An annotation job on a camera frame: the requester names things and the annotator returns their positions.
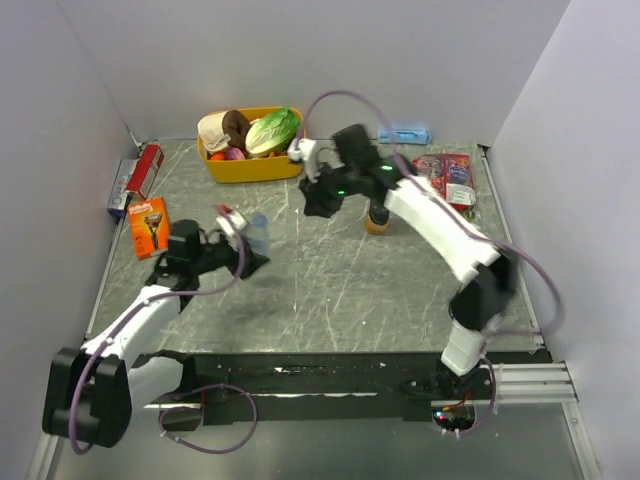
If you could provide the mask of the clear blue water bottle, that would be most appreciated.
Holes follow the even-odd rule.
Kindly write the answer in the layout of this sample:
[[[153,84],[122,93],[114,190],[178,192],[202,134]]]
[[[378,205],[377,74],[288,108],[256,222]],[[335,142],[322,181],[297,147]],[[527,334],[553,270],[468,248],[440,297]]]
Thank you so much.
[[[251,219],[246,237],[251,250],[264,257],[269,256],[269,219],[262,213],[256,213]]]

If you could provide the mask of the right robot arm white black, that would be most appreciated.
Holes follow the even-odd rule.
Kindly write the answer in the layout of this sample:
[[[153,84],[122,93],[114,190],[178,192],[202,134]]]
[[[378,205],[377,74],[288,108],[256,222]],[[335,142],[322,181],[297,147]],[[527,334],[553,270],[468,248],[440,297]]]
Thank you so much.
[[[441,256],[460,287],[449,303],[453,326],[441,355],[447,368],[438,372],[437,386],[459,398],[472,386],[488,324],[515,295],[517,262],[447,204],[404,156],[382,158],[363,125],[337,132],[332,141],[338,167],[321,160],[315,140],[297,137],[288,147],[289,160],[304,168],[304,213],[329,218],[346,197],[362,195],[404,220]]]

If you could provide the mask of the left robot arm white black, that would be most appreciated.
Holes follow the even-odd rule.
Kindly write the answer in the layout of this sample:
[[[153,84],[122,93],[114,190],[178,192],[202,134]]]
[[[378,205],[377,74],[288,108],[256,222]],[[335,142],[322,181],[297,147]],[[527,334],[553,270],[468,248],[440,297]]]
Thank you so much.
[[[268,263],[268,257],[252,249],[251,224],[242,214],[221,212],[216,222],[215,242],[194,220],[174,222],[167,250],[134,302],[80,348],[63,348],[54,355],[42,416],[45,433],[68,439],[74,452],[83,455],[94,446],[115,446],[132,414],[154,400],[169,395],[185,402],[196,394],[192,355],[159,351],[146,360],[140,356],[194,297],[205,295],[201,276],[226,269],[238,282]]]

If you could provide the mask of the orange drink bottle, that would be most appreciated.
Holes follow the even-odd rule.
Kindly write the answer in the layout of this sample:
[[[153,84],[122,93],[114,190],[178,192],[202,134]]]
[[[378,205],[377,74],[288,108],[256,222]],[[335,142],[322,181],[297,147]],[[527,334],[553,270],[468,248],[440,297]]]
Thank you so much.
[[[382,235],[389,225],[390,212],[380,203],[371,200],[368,204],[365,228],[369,234]]]

